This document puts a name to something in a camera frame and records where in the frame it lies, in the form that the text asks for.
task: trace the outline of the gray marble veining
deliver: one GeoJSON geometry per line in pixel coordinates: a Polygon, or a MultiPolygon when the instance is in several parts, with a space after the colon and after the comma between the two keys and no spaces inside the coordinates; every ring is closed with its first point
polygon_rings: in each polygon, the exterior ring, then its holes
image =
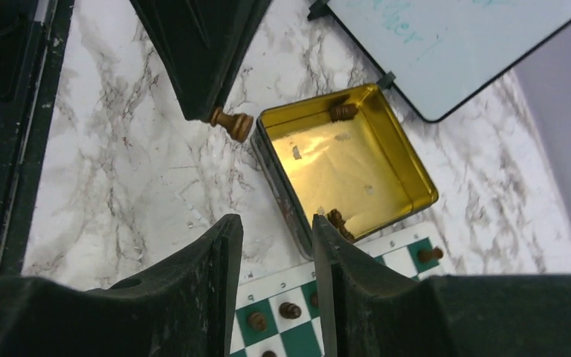
{"type": "MultiPolygon", "coordinates": [[[[24,274],[108,287],[226,213],[245,229],[240,282],[302,263],[251,145],[187,122],[130,3],[104,8],[76,1],[24,274]]],[[[378,79],[337,24],[306,14],[305,0],[274,0],[227,111],[378,79]]],[[[372,237],[429,220],[461,274],[571,272],[569,223],[513,73],[438,124],[387,97],[440,200],[372,237]]]]}

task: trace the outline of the brown chess pawn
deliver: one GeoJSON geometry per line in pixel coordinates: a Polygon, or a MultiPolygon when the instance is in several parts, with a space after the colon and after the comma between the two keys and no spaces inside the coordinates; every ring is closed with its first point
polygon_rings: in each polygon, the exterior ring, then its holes
{"type": "Polygon", "coordinates": [[[251,132],[253,117],[244,113],[228,115],[222,111],[222,108],[218,107],[213,111],[209,123],[211,126],[223,126],[233,140],[243,143],[248,137],[248,133],[251,132]]]}
{"type": "Polygon", "coordinates": [[[417,252],[417,258],[422,263],[428,263],[432,260],[443,258],[443,251],[439,247],[435,247],[434,249],[423,248],[417,252]]]}
{"type": "Polygon", "coordinates": [[[358,112],[359,109],[355,104],[343,104],[329,108],[329,117],[332,119],[332,122],[351,120],[358,112]]]}
{"type": "Polygon", "coordinates": [[[355,242],[355,237],[353,236],[353,234],[351,234],[351,232],[349,232],[346,229],[345,227],[346,221],[343,219],[343,215],[339,210],[335,208],[331,210],[327,214],[327,220],[334,227],[336,227],[336,229],[338,229],[338,232],[344,237],[344,239],[347,240],[347,242],[351,243],[355,242]]]}
{"type": "Polygon", "coordinates": [[[349,232],[344,225],[338,228],[338,231],[342,234],[343,238],[347,240],[347,242],[353,243],[355,242],[355,237],[351,232],[349,232]]]}
{"type": "Polygon", "coordinates": [[[337,229],[344,226],[346,223],[343,219],[342,213],[335,208],[327,214],[327,220],[337,229]]]}
{"type": "Polygon", "coordinates": [[[248,325],[257,332],[264,332],[268,328],[268,322],[261,312],[253,312],[250,314],[248,316],[248,325]]]}
{"type": "Polygon", "coordinates": [[[283,318],[294,320],[301,317],[301,308],[293,303],[282,303],[279,305],[279,314],[283,318]]]}
{"type": "Polygon", "coordinates": [[[309,303],[313,307],[318,307],[318,292],[312,292],[312,295],[309,297],[309,303]]]}

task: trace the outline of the green square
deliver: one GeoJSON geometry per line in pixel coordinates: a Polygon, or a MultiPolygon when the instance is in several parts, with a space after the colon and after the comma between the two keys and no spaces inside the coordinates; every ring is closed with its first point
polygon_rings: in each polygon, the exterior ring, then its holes
{"type": "Polygon", "coordinates": [[[439,265],[439,261],[436,259],[432,259],[425,264],[420,262],[419,258],[417,257],[417,252],[422,249],[432,249],[432,245],[430,244],[430,239],[428,239],[428,237],[425,237],[424,239],[414,242],[408,246],[410,257],[413,258],[413,264],[415,264],[415,268],[417,268],[417,272],[419,273],[439,265]]]}
{"type": "Polygon", "coordinates": [[[320,346],[318,346],[318,340],[311,321],[281,332],[281,341],[287,356],[320,356],[320,346]]]}
{"type": "Polygon", "coordinates": [[[306,299],[307,309],[309,310],[310,318],[317,318],[320,316],[320,310],[317,307],[312,306],[312,294],[317,292],[316,280],[310,281],[309,283],[301,286],[301,291],[306,299]]]}
{"type": "Polygon", "coordinates": [[[242,331],[242,338],[245,346],[251,346],[261,340],[265,340],[277,334],[277,325],[274,323],[274,316],[268,299],[257,301],[246,307],[235,311],[239,322],[239,329],[242,331]],[[265,316],[268,325],[264,332],[257,332],[248,324],[248,316],[253,312],[259,312],[265,316]]]}
{"type": "Polygon", "coordinates": [[[232,355],[229,355],[229,357],[247,357],[246,356],[246,350],[239,350],[237,352],[235,352],[232,355]]]}

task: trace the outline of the whiteboard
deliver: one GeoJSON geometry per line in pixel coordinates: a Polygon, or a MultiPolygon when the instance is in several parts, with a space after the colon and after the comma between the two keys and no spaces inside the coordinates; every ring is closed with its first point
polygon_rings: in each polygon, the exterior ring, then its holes
{"type": "Polygon", "coordinates": [[[571,21],[571,0],[330,0],[328,6],[430,121],[571,21]]]}

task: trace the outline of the whiteboard frame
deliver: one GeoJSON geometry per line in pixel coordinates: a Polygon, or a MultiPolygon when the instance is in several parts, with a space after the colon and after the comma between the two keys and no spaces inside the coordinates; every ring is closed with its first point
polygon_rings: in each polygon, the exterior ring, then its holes
{"type": "MultiPolygon", "coordinates": [[[[356,43],[356,45],[358,45],[358,47],[360,48],[360,50],[367,55],[367,57],[369,58],[369,60],[371,61],[371,63],[373,63],[373,65],[378,69],[378,71],[380,71],[382,73],[382,76],[386,76],[387,73],[384,71],[384,69],[382,69],[382,67],[375,61],[375,59],[369,54],[369,52],[367,52],[367,50],[364,48],[364,46],[360,43],[360,41],[358,41],[358,39],[354,36],[354,34],[349,30],[349,28],[341,21],[340,17],[338,17],[338,15],[336,15],[334,13],[334,11],[331,9],[331,7],[327,4],[328,2],[330,2],[331,0],[314,0],[314,4],[310,7],[310,14],[308,15],[308,19],[310,21],[313,21],[314,19],[324,16],[325,14],[331,14],[332,18],[343,28],[343,30],[345,31],[345,33],[347,35],[349,35],[349,37],[351,38],[351,40],[353,42],[356,43]],[[325,6],[323,6],[323,8],[319,8],[318,7],[318,2],[321,3],[325,3],[325,6]]],[[[467,103],[470,99],[472,99],[473,97],[475,97],[477,94],[479,94],[483,89],[485,89],[486,87],[488,87],[489,85],[491,85],[495,80],[497,80],[498,78],[502,77],[506,72],[510,71],[512,68],[514,68],[519,62],[521,62],[522,60],[524,60],[525,58],[528,57],[528,55],[532,54],[533,52],[535,52],[539,47],[541,47],[544,43],[548,42],[550,39],[552,39],[555,35],[557,35],[558,33],[560,33],[561,31],[563,31],[565,28],[567,28],[568,26],[571,25],[571,20],[569,20],[567,23],[565,23],[563,26],[561,26],[560,28],[558,28],[557,30],[553,31],[550,35],[548,35],[547,38],[545,38],[543,41],[539,42],[536,46],[532,47],[531,49],[529,49],[526,53],[522,54],[519,58],[517,58],[515,61],[513,61],[510,65],[506,66],[502,71],[498,72],[495,76],[493,76],[491,79],[487,80],[482,86],[480,86],[476,91],[474,91],[473,93],[471,93],[470,95],[468,95],[464,100],[462,100],[460,103],[456,104],[455,107],[453,107],[452,109],[450,109],[448,112],[446,112],[443,116],[441,116],[440,118],[436,119],[436,120],[428,120],[426,119],[422,113],[414,106],[414,104],[410,101],[410,99],[408,99],[408,97],[404,94],[404,92],[401,91],[401,89],[397,86],[392,84],[390,86],[390,88],[395,89],[400,95],[401,97],[404,98],[404,100],[406,101],[406,103],[408,103],[408,105],[410,106],[410,108],[425,122],[427,123],[438,123],[441,120],[446,119],[450,114],[452,114],[453,112],[455,112],[458,108],[460,108],[461,106],[463,106],[465,103],[467,103]]]]}

